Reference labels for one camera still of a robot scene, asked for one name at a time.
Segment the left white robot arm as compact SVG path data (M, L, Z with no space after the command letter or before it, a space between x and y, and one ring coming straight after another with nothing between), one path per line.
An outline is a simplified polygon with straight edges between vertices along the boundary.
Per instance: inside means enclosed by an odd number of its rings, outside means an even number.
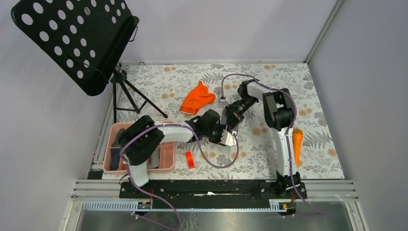
M209 142L222 146L235 146L236 135L227 130L221 116L208 110L183 123L154 121L144 115L118 138L119 156L127 166L127 174L132 182L131 192L138 198L149 193L147 161L163 142L199 143L207 138Z

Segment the orange underwear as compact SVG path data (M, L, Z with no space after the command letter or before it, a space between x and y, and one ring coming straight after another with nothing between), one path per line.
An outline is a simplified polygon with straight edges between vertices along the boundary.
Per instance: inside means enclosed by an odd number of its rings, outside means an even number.
M186 96L180 106L180 112L189 115L196 115L200 109L216 100L216 95L209 91L209 88L199 81L198 85Z

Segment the grey striped underwear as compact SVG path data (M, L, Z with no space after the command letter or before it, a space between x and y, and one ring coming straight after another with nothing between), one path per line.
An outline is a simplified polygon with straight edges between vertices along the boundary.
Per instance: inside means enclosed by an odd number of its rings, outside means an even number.
M226 106L223 109L221 116L221 124L224 125L224 129L231 135L237 135L239 123L240 122L236 114L230 109L229 106Z

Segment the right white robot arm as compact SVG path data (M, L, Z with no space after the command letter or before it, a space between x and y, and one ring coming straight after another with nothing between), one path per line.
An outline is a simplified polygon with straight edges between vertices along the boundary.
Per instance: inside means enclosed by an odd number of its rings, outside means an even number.
M225 107L226 128L231 132L243 120L244 113L255 103L263 103L264 119L272 131L277 150L276 170L278 196L288 198L301 184L297 165L293 160L293 124L296 116L295 103L287 88L272 90L256 80L244 81L239 85L241 99Z

